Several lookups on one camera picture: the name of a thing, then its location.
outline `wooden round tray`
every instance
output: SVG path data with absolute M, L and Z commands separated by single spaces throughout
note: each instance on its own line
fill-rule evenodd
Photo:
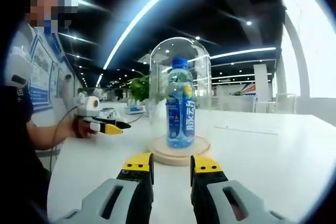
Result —
M 206 155 L 209 153 L 210 143 L 202 137 L 195 136 L 195 141 L 191 146 L 174 149 L 167 145 L 166 138 L 163 136 L 149 144 L 148 149 L 154 154 L 154 160 L 159 163 L 174 166 L 188 166 L 190 165 L 190 156 Z

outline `bottle label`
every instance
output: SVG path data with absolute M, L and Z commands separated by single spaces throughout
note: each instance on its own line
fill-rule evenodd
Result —
M 185 136 L 195 135 L 195 101 L 191 87 L 186 87 L 182 105 L 183 133 Z
M 176 138 L 180 133 L 180 103 L 175 97 L 167 97 L 168 137 Z

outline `dark shirt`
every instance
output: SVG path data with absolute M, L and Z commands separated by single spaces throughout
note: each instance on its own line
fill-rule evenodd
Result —
M 0 87 L 2 166 L 8 178 L 10 200 L 19 211 L 27 212 L 25 220 L 36 221 L 36 207 L 46 212 L 50 176 L 38 159 L 28 135 L 26 123 L 31 120 L 33 105 L 28 88 Z

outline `plastic bottle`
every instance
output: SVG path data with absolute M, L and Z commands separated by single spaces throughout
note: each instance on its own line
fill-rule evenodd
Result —
M 167 98 L 167 143 L 171 148 L 186 148 L 195 136 L 195 92 L 188 61 L 175 58 L 165 89 Z

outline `ceiling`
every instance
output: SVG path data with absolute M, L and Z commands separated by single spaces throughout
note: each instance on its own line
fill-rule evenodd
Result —
M 284 8 L 281 0 L 159 0 L 118 43 L 123 32 L 150 0 L 80 0 L 78 14 L 59 37 L 80 80 L 94 87 L 114 87 L 149 72 L 142 63 L 161 41 L 200 37 L 211 56 L 275 47 L 276 50 L 229 55 L 212 60 L 212 77 L 253 74 L 253 64 L 267 63 L 273 73 L 281 54 Z M 116 45 L 113 57 L 103 67 Z M 235 78 L 246 81 L 247 77 Z

